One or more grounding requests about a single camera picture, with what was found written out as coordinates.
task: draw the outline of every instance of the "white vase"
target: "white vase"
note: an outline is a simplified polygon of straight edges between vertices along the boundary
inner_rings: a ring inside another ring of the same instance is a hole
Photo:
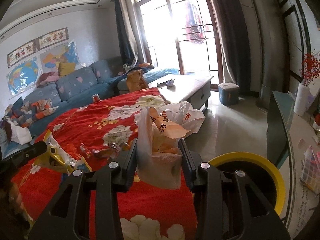
[[[296,103],[294,104],[294,108],[293,108],[293,111],[297,115],[302,116],[306,112],[306,105],[308,103],[309,92],[310,92],[310,89],[308,86],[305,86],[302,83],[299,84]]]

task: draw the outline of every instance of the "coffee table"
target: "coffee table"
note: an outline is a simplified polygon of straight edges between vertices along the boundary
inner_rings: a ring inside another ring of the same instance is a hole
[[[200,109],[203,105],[205,105],[205,109],[208,107],[208,99],[210,97],[210,80],[212,77],[169,74],[149,83],[148,85],[150,88],[157,87],[157,83],[162,83],[171,79],[174,79],[173,87],[167,88],[167,86],[162,86],[158,88],[165,99],[172,103],[187,101],[195,109]]]

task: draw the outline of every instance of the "world map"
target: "world map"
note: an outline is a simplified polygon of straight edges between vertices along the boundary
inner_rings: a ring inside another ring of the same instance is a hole
[[[15,67],[7,74],[10,94],[15,96],[35,86],[38,73],[39,68],[37,64],[37,57],[33,57],[32,59],[29,59]]]
[[[60,44],[40,54],[42,70],[44,73],[57,71],[60,63],[79,64],[74,41]]]

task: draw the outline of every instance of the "map poster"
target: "map poster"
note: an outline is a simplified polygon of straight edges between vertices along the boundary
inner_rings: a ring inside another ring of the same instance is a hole
[[[68,28],[63,28],[49,32],[36,39],[38,50],[47,48],[61,41],[69,39]]]
[[[8,68],[36,52],[36,40],[29,41],[8,54]]]
[[[39,76],[37,57],[32,57],[7,74],[7,82],[12,97],[34,87]]]
[[[43,73],[58,71],[60,63],[79,64],[74,41],[59,44],[40,54]]]

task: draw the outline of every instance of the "sofa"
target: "sofa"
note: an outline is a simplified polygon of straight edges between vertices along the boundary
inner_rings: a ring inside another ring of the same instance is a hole
[[[51,99],[52,107],[58,106],[53,114],[34,122],[29,127],[31,136],[33,138],[38,137],[50,122],[66,111],[91,104],[92,96],[95,94],[99,94],[101,100],[111,98],[115,95],[116,86],[121,94],[128,93],[126,79],[118,81],[120,76],[117,73],[121,70],[122,66],[119,64],[114,65],[109,60],[100,60],[88,67],[80,68],[59,78],[55,83],[31,92],[25,97],[23,103],[34,103],[41,99]],[[144,78],[150,83],[167,74],[178,73],[177,69],[154,68],[145,73]],[[25,147],[28,147],[28,145],[22,146],[15,142],[10,142],[2,153],[3,156],[7,156]]]

